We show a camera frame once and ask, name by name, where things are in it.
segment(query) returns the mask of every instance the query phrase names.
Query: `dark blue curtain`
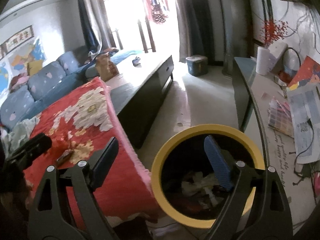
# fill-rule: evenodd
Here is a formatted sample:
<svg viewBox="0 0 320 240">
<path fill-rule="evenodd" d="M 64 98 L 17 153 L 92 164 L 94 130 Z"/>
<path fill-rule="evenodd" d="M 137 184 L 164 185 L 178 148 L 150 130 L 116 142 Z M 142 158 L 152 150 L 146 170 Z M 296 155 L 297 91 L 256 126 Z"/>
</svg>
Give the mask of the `dark blue curtain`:
<svg viewBox="0 0 320 240">
<path fill-rule="evenodd" d="M 208 0 L 178 0 L 186 9 L 192 55 L 208 58 L 214 64 L 213 28 Z"/>
<path fill-rule="evenodd" d="M 84 0 L 78 0 L 78 6 L 85 45 L 87 46 L 88 51 L 95 53 L 98 51 L 99 43 L 93 33 Z"/>
</svg>

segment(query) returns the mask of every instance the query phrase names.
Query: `blue sofa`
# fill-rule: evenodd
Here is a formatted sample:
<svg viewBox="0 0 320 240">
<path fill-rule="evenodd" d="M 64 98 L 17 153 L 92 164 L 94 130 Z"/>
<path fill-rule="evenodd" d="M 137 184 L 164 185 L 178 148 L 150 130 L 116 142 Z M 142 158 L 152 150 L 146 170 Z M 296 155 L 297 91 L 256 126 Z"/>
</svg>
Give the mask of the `blue sofa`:
<svg viewBox="0 0 320 240">
<path fill-rule="evenodd" d="M 117 65 L 128 56 L 139 52 L 122 50 L 112 56 L 111 61 Z M 87 69 L 91 68 L 90 78 L 99 76 L 94 68 L 95 61 L 87 65 L 81 64 L 87 55 L 88 52 L 84 47 L 66 52 L 30 77 L 26 85 L 9 94 L 0 108 L 2 125 L 11 131 L 17 122 L 34 117 L 74 89 L 87 83 Z"/>
</svg>

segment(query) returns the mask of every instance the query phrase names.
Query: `ridged blue pad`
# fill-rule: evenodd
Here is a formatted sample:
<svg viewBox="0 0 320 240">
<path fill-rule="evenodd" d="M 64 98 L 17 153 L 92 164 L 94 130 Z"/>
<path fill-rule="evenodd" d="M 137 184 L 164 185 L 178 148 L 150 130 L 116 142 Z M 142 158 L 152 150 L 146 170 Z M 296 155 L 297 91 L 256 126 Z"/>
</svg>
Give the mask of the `ridged blue pad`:
<svg viewBox="0 0 320 240">
<path fill-rule="evenodd" d="M 204 139 L 204 151 L 220 186 L 224 187 L 227 191 L 232 190 L 233 183 L 230 180 L 230 168 L 225 162 L 221 150 L 212 136 L 207 136 Z"/>
</svg>

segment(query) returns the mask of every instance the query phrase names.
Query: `table drawer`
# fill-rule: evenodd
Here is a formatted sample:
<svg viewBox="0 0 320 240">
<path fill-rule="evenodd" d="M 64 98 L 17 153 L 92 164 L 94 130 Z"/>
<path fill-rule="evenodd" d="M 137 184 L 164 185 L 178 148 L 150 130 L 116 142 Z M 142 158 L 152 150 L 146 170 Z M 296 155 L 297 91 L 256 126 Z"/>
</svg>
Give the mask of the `table drawer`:
<svg viewBox="0 0 320 240">
<path fill-rule="evenodd" d="M 165 85 L 165 83 L 167 82 L 168 78 L 172 74 L 173 68 L 174 68 L 173 60 L 172 60 L 172 56 L 170 56 L 162 64 L 162 66 L 157 70 L 161 87 L 163 87 Z"/>
</svg>

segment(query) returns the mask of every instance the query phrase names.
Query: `yellow trash can rim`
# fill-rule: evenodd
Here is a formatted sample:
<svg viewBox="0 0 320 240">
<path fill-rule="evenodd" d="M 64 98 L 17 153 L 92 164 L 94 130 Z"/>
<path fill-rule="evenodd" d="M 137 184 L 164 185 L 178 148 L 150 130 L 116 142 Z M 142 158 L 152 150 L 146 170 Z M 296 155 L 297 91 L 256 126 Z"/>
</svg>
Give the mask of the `yellow trash can rim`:
<svg viewBox="0 0 320 240">
<path fill-rule="evenodd" d="M 194 228 L 211 228 L 215 219 L 212 220 L 199 220 L 187 217 L 186 215 L 181 214 L 175 210 L 171 204 L 168 202 L 167 198 L 164 195 L 161 186 L 161 172 L 165 160 L 168 155 L 172 152 L 175 147 L 177 147 L 183 141 L 201 134 L 221 134 L 229 136 L 234 140 L 241 143 L 245 149 L 250 153 L 251 158 L 255 168 L 265 169 L 264 161 L 262 154 L 255 143 L 247 137 L 244 133 L 239 130 L 220 124 L 203 124 L 188 128 L 169 139 L 157 153 L 151 168 L 151 185 L 154 196 L 159 203 L 163 211 L 169 215 L 171 218 L 175 219 L 177 222 Z M 247 202 L 244 207 L 243 214 L 247 213 L 252 207 L 253 198 L 255 194 L 255 188 L 252 189 Z"/>
</svg>

